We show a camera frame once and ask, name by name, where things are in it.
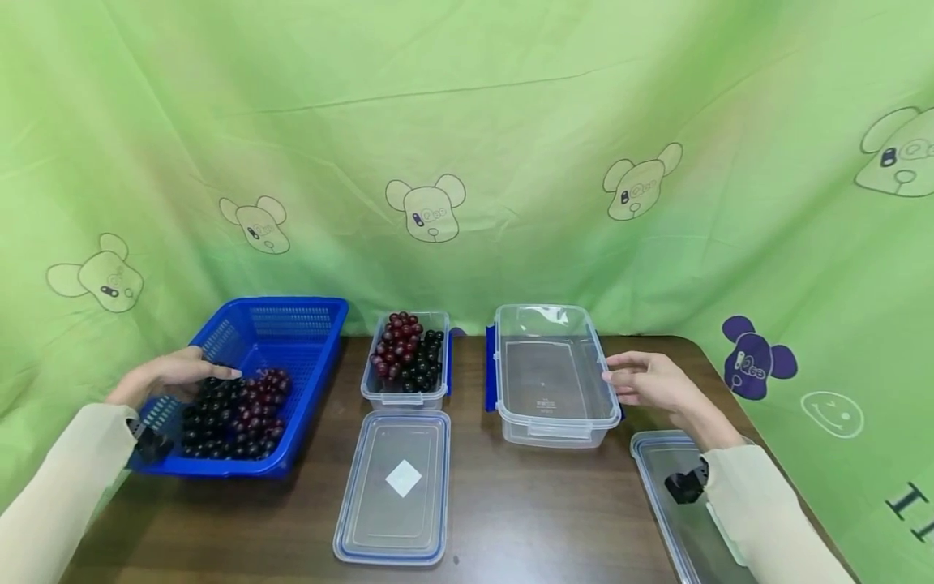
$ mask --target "hand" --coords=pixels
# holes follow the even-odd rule
[[[629,351],[607,357],[606,364],[619,367],[604,373],[603,380],[614,386],[620,404],[657,407],[678,427],[683,424],[676,419],[709,403],[681,367],[660,353]]]
[[[162,395],[187,402],[198,392],[196,384],[202,379],[237,379],[242,375],[236,369],[204,361],[200,347],[186,347],[138,366],[123,378],[106,402],[134,409]]]
[[[723,412],[667,356],[629,351],[607,357],[606,364],[619,367],[604,373],[603,380],[614,386],[620,404],[666,411],[701,451],[745,444]]]

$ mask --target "cartoon mouse print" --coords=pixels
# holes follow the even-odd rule
[[[726,319],[723,334],[735,344],[724,363],[723,380],[740,397],[763,399],[769,376],[791,379],[798,373],[798,362],[791,349],[785,345],[769,345],[746,317]]]
[[[615,194],[606,209],[611,219],[628,221],[652,208],[661,195],[661,180],[681,162],[681,145],[672,142],[657,158],[633,164],[623,159],[610,167],[603,177],[603,189]]]
[[[389,206],[405,213],[405,228],[418,241],[443,243],[460,233],[454,208],[467,197],[464,183],[454,175],[443,175],[431,187],[413,189],[401,180],[386,185]]]
[[[279,229],[286,220],[286,209],[273,197],[262,196],[256,205],[242,207],[225,197],[220,199],[220,213],[243,229],[244,237],[254,249],[274,254],[289,251],[289,239]]]
[[[143,291],[143,277],[125,262],[129,254],[118,236],[101,234],[99,252],[84,264],[55,264],[46,271],[46,281],[61,296],[91,294],[104,310],[126,312]]]
[[[861,148],[876,156],[856,175],[860,187],[902,197],[934,193],[934,109],[904,107],[884,115]]]

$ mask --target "container filled with grapes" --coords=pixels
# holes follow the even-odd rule
[[[361,392],[374,409],[441,409],[450,386],[446,312],[400,310],[376,326]]]

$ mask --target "person's left hand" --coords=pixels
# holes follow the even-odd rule
[[[138,366],[123,378],[106,402],[134,409],[162,395],[188,402],[198,392],[198,381],[208,377],[237,379],[242,375],[236,369],[205,361],[202,349],[191,346]]]

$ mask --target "white square label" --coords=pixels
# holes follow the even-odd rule
[[[405,497],[412,488],[421,480],[421,473],[415,469],[415,466],[409,464],[409,461],[402,461],[395,470],[386,477],[386,482],[399,493],[400,497]]]

